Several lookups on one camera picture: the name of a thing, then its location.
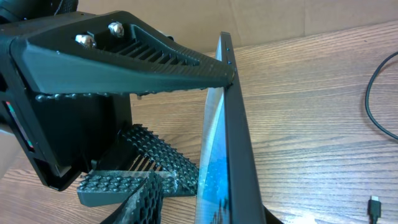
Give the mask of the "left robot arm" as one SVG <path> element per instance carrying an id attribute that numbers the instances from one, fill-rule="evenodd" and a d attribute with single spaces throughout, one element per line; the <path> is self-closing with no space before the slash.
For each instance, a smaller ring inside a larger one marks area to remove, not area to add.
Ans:
<path id="1" fill-rule="evenodd" d="M 1 121 L 41 183 L 63 191 L 82 173 L 83 205 L 122 202 L 142 156 L 166 171 L 165 196 L 194 196 L 198 168 L 132 122 L 130 96 L 226 87 L 234 69 L 188 49 L 126 11 L 77 1 L 1 2 Z"/>

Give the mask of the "blue screen smartphone black case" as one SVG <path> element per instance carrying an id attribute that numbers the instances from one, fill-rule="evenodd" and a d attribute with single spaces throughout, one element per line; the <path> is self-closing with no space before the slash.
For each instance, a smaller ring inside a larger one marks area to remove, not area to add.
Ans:
<path id="1" fill-rule="evenodd" d="M 195 223 L 265 223 L 239 80 L 210 88 L 201 138 Z"/>

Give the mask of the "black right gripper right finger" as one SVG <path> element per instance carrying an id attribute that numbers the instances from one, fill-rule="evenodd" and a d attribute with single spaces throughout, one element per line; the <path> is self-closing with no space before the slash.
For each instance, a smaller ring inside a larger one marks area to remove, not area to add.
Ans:
<path id="1" fill-rule="evenodd" d="M 264 206 L 264 214 L 267 224 L 284 224 L 276 216 L 274 216 L 265 206 Z"/>

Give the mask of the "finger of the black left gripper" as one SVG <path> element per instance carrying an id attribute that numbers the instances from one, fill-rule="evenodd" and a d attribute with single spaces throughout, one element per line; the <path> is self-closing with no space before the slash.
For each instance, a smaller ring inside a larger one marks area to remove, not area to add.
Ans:
<path id="1" fill-rule="evenodd" d="M 91 165 L 77 188 L 87 207 L 121 203 L 150 179 L 160 182 L 156 192 L 166 197 L 197 193 L 198 167 L 141 124 L 120 130 L 111 149 Z"/>
<path id="2" fill-rule="evenodd" d="M 125 11 L 9 24 L 10 53 L 35 92 L 136 93 L 228 86 L 234 68 Z"/>

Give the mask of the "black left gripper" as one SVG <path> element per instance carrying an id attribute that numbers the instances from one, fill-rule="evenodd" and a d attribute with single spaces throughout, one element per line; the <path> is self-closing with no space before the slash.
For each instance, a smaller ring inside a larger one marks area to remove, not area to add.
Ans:
<path id="1" fill-rule="evenodd" d="M 8 125 L 40 181 L 63 191 L 91 170 L 131 121 L 128 95 L 45 96 L 37 101 L 1 37 L 1 122 Z"/>

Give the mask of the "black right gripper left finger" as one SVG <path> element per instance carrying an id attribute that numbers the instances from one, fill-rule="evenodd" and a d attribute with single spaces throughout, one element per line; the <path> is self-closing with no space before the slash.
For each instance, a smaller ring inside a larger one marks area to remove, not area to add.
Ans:
<path id="1" fill-rule="evenodd" d="M 101 224 L 160 224 L 163 198 L 160 176 L 149 172 L 143 183 Z"/>

